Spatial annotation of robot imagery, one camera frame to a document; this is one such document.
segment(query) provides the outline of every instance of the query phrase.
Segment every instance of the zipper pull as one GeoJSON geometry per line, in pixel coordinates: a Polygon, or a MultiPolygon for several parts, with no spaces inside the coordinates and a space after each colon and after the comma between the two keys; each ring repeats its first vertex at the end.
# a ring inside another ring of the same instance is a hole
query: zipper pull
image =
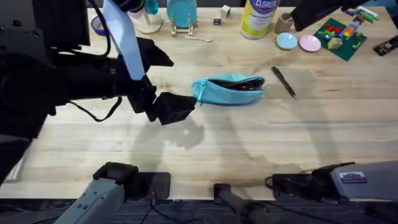
{"type": "Polygon", "coordinates": [[[198,101],[199,101],[199,102],[201,102],[202,94],[203,94],[203,92],[205,91],[206,82],[207,82],[207,80],[202,80],[202,81],[200,82],[200,91],[199,91],[199,96],[198,96],[198,101]]]}

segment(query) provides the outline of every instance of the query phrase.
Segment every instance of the clorox bottle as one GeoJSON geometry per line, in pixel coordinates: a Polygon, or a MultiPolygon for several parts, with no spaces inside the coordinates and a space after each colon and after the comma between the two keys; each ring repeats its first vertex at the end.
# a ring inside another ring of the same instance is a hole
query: clorox bottle
{"type": "Polygon", "coordinates": [[[264,37],[279,6],[280,0],[247,0],[244,8],[241,32],[249,39],[264,37]]]}

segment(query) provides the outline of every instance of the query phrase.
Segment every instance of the pencil case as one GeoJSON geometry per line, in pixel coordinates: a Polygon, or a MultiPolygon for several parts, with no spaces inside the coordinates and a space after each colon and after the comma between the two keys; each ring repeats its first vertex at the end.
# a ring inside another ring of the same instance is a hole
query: pencil case
{"type": "Polygon", "coordinates": [[[202,78],[192,83],[192,95],[201,103],[246,105],[257,101],[265,79],[240,73],[202,78]]]}

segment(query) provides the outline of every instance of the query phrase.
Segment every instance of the pen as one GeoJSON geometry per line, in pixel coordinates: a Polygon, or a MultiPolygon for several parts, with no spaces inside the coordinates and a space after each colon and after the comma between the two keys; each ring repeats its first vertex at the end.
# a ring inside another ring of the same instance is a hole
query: pen
{"type": "Polygon", "coordinates": [[[289,92],[289,94],[296,99],[296,93],[294,92],[294,90],[292,89],[292,87],[287,83],[285,77],[281,74],[281,72],[279,71],[278,68],[276,68],[275,66],[272,67],[272,71],[274,72],[274,74],[276,75],[276,77],[278,77],[279,81],[283,84],[283,86],[285,87],[285,89],[289,92]]]}

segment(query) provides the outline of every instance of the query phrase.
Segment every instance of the black cable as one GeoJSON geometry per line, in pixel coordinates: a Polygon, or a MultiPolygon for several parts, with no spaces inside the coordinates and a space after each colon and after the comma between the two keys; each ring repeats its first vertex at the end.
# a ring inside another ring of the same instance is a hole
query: black cable
{"type": "Polygon", "coordinates": [[[144,218],[142,218],[140,224],[144,224],[145,220],[147,219],[148,215],[150,214],[150,212],[152,211],[152,207],[150,207],[147,211],[147,213],[144,215],[144,218]]]}
{"type": "Polygon", "coordinates": [[[170,217],[170,216],[168,216],[168,215],[165,215],[164,213],[162,213],[162,212],[159,211],[158,209],[156,209],[155,206],[152,204],[152,200],[149,200],[149,205],[150,205],[150,208],[151,208],[153,211],[155,211],[156,213],[158,213],[159,215],[163,216],[164,218],[166,218],[166,219],[168,219],[168,220],[170,220],[170,221],[172,221],[172,222],[178,223],[178,224],[188,224],[188,223],[192,223],[192,222],[202,222],[202,223],[206,223],[206,221],[204,221],[204,219],[202,219],[202,218],[193,218],[193,219],[185,220],[185,221],[181,221],[181,220],[172,218],[172,217],[170,217]]]}
{"type": "Polygon", "coordinates": [[[273,207],[276,207],[276,208],[279,208],[281,210],[284,210],[286,212],[294,213],[294,214],[301,215],[301,216],[307,217],[307,218],[312,218],[314,220],[318,220],[318,221],[321,221],[321,222],[324,222],[324,223],[342,224],[341,222],[338,222],[338,221],[330,220],[330,219],[327,219],[327,218],[320,218],[320,217],[316,217],[315,215],[311,215],[311,214],[303,213],[303,212],[298,212],[298,211],[295,211],[295,210],[292,210],[292,209],[289,209],[289,208],[285,208],[283,206],[276,205],[276,204],[274,204],[272,202],[263,201],[263,202],[259,202],[259,203],[263,204],[263,206],[266,206],[265,204],[268,204],[268,205],[271,205],[273,207]]]}
{"type": "Polygon", "coordinates": [[[72,204],[73,204],[73,203],[68,204],[68,205],[65,205],[65,206],[62,206],[62,207],[58,207],[58,208],[45,208],[45,209],[42,209],[42,211],[57,211],[57,210],[64,210],[64,209],[67,209],[67,208],[71,207],[72,204]]]}
{"type": "Polygon", "coordinates": [[[0,207],[11,208],[11,209],[14,209],[15,211],[18,211],[18,212],[33,212],[32,210],[19,208],[19,207],[13,206],[13,205],[2,204],[2,205],[0,205],[0,207]]]}
{"type": "Polygon", "coordinates": [[[114,113],[114,111],[120,106],[120,104],[122,103],[122,98],[121,96],[118,97],[117,102],[112,106],[112,108],[110,109],[110,111],[108,112],[108,114],[105,116],[105,118],[103,119],[98,119],[95,115],[93,115],[91,112],[89,112],[86,108],[78,105],[75,102],[69,101],[68,103],[75,105],[77,108],[79,108],[80,110],[84,111],[86,114],[88,114],[89,116],[91,116],[91,118],[93,118],[96,122],[102,122],[108,118],[110,118],[112,116],[112,114],[114,113]]]}
{"type": "Polygon", "coordinates": [[[377,210],[373,207],[366,208],[365,214],[371,218],[381,219],[381,220],[391,223],[391,224],[398,224],[398,222],[395,222],[390,216],[388,216],[387,214],[385,214],[385,213],[381,212],[380,210],[377,210]]]}
{"type": "Polygon", "coordinates": [[[107,57],[107,56],[109,55],[109,53],[111,52],[111,36],[110,36],[110,34],[109,34],[109,29],[108,29],[108,26],[106,25],[104,15],[103,15],[102,12],[100,11],[100,9],[99,9],[97,3],[95,3],[94,0],[88,0],[88,2],[93,6],[95,12],[97,13],[97,16],[98,16],[99,20],[100,20],[101,23],[102,23],[102,26],[104,27],[104,30],[105,30],[105,37],[106,37],[106,51],[105,51],[105,53],[102,54],[102,55],[86,54],[86,53],[78,52],[78,51],[75,51],[75,50],[70,50],[69,52],[70,52],[70,53],[73,53],[73,54],[75,54],[75,55],[84,55],[84,56],[90,56],[90,57],[95,56],[95,57],[99,57],[99,58],[105,58],[105,57],[107,57]]]}
{"type": "Polygon", "coordinates": [[[43,223],[43,222],[47,222],[47,221],[50,221],[50,220],[53,220],[53,219],[56,219],[56,218],[59,218],[59,216],[56,216],[56,217],[51,217],[51,218],[46,218],[45,220],[40,220],[40,221],[36,221],[36,222],[31,222],[31,223],[28,223],[28,224],[38,224],[38,223],[43,223]]]}
{"type": "Polygon", "coordinates": [[[267,177],[267,178],[266,178],[266,186],[267,186],[269,189],[272,190],[274,187],[271,186],[270,184],[268,184],[268,181],[271,180],[271,178],[272,178],[272,177],[267,177]]]}

